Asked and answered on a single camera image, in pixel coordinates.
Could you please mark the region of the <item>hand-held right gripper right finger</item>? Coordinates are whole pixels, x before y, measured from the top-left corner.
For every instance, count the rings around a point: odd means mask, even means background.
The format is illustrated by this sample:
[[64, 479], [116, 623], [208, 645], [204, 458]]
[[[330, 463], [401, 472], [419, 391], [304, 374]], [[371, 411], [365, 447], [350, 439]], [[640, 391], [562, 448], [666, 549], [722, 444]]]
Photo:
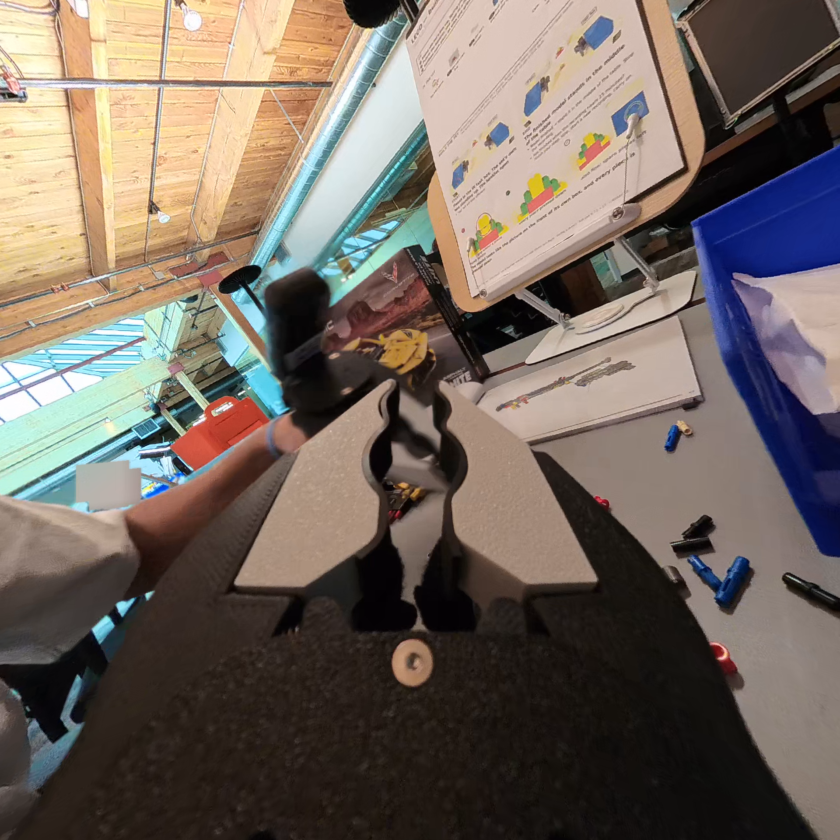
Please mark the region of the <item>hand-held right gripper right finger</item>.
[[593, 592], [596, 572], [531, 448], [448, 383], [437, 387], [434, 425], [455, 587], [482, 611]]

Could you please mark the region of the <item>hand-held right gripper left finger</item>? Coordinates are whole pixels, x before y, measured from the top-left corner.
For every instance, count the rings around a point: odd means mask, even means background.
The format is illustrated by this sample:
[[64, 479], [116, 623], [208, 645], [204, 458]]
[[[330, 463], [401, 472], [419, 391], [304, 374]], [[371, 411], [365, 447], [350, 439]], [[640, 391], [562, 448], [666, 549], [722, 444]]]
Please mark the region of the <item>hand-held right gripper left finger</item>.
[[373, 455], [391, 455], [394, 380], [379, 384], [297, 452], [234, 579], [247, 595], [307, 602], [328, 596], [351, 611], [362, 597], [358, 561], [385, 536], [387, 512]]

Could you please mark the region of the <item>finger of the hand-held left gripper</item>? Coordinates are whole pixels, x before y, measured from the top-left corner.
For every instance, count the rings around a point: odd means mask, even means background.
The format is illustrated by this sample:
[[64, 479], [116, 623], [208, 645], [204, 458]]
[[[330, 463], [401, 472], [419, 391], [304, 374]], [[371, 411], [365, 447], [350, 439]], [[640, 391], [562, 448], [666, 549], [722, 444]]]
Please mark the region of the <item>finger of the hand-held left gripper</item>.
[[392, 466], [387, 477], [445, 494], [449, 481], [439, 463], [441, 437], [434, 425], [432, 407], [401, 392], [398, 414], [390, 431]]

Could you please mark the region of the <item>person's left forearm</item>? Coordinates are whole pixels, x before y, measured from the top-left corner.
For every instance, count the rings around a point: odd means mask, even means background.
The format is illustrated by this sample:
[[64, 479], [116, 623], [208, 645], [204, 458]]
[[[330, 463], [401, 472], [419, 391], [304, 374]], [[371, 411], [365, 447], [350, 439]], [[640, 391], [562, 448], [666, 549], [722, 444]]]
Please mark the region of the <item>person's left forearm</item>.
[[[277, 442], [287, 455], [308, 436], [296, 425], [294, 413], [281, 417]], [[127, 598], [152, 592], [190, 541], [277, 462], [266, 452], [265, 431], [265, 426], [258, 428], [200, 476], [128, 510], [124, 519], [139, 568]]]

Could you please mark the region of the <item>black lego set box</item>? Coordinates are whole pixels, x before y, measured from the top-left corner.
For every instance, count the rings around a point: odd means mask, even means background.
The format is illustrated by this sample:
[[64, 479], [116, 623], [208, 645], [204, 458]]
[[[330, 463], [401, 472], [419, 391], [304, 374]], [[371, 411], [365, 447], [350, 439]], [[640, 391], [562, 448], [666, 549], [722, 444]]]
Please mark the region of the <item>black lego set box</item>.
[[322, 345], [378, 363], [426, 402], [438, 382], [482, 383], [490, 374], [419, 245], [397, 251], [332, 304]]

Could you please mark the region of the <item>lego instruction booklet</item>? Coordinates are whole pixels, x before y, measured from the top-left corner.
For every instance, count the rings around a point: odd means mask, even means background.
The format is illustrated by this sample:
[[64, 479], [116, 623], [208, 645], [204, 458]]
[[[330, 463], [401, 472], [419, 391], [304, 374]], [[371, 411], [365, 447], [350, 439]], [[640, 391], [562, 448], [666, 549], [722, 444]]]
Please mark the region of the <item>lego instruction booklet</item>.
[[486, 390], [478, 408], [528, 444], [702, 402], [683, 324], [651, 324]]

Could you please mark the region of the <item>pile of mixed lego pins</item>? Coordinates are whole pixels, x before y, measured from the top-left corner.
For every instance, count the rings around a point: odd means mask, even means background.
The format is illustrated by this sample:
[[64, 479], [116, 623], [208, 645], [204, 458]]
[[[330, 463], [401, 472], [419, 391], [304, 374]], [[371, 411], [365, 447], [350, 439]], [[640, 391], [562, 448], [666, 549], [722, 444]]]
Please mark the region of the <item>pile of mixed lego pins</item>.
[[[670, 548], [677, 557], [683, 558], [704, 585], [711, 589], [715, 603], [720, 608], [729, 609], [741, 597], [741, 592], [749, 582], [753, 568], [747, 558], [739, 555], [730, 563], [723, 577], [715, 574], [700, 556], [701, 553], [711, 551], [710, 535], [715, 527], [713, 518], [703, 514], [680, 534], [678, 540], [670, 543]], [[839, 596], [818, 583], [808, 581], [790, 571], [784, 572], [781, 580], [787, 590], [830, 612], [839, 612]]]

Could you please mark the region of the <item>red orange box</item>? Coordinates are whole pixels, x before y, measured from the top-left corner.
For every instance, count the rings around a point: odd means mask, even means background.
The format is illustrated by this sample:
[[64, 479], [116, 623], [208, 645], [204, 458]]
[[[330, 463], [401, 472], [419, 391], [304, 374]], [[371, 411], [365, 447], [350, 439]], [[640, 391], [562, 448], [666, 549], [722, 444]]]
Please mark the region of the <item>red orange box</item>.
[[268, 422], [268, 416], [250, 397], [239, 400], [224, 396], [208, 404], [200, 422], [177, 438], [171, 451], [186, 467], [196, 471]]

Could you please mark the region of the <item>stack of blue plastic bins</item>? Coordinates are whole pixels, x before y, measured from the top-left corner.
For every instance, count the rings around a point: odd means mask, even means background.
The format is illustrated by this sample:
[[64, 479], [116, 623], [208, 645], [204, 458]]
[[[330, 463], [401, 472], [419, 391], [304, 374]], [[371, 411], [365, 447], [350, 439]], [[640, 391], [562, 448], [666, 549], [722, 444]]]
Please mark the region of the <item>stack of blue plastic bins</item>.
[[692, 223], [721, 359], [816, 547], [839, 554], [839, 444], [776, 374], [734, 285], [838, 263], [839, 149]]

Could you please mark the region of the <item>white printed instruction sheet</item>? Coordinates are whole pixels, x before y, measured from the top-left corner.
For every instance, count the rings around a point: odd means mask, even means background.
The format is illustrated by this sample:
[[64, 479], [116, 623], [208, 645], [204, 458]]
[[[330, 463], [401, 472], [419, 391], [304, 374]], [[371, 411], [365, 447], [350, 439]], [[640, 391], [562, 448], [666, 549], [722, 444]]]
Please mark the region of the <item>white printed instruction sheet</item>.
[[687, 152], [666, 2], [426, 2], [406, 36], [466, 295], [511, 294], [635, 223]]

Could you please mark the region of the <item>crumpled white paper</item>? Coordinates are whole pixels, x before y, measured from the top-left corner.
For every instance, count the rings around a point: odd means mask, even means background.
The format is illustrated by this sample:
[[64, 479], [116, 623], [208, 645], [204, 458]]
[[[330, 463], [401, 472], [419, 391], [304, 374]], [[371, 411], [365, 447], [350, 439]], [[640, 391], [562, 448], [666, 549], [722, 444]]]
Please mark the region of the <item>crumpled white paper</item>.
[[811, 414], [838, 414], [839, 265], [732, 285], [778, 379]]

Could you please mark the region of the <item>dark framed screen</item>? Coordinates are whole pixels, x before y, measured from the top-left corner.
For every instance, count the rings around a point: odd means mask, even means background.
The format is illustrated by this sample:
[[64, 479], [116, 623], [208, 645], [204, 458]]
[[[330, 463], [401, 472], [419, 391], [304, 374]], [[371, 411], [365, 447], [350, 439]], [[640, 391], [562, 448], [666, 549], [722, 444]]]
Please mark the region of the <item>dark framed screen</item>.
[[675, 25], [727, 128], [839, 46], [838, 2], [693, 2]]

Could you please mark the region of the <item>metal ceiling duct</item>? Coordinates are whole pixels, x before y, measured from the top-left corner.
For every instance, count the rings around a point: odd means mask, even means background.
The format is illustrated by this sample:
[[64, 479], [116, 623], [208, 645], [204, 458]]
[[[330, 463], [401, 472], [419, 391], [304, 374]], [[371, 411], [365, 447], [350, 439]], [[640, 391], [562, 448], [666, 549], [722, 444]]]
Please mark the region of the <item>metal ceiling duct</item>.
[[365, 97], [417, 14], [414, 2], [399, 2], [391, 19], [371, 29], [354, 27], [339, 57], [329, 92], [318, 100], [262, 217], [248, 262], [264, 269], [338, 147]]

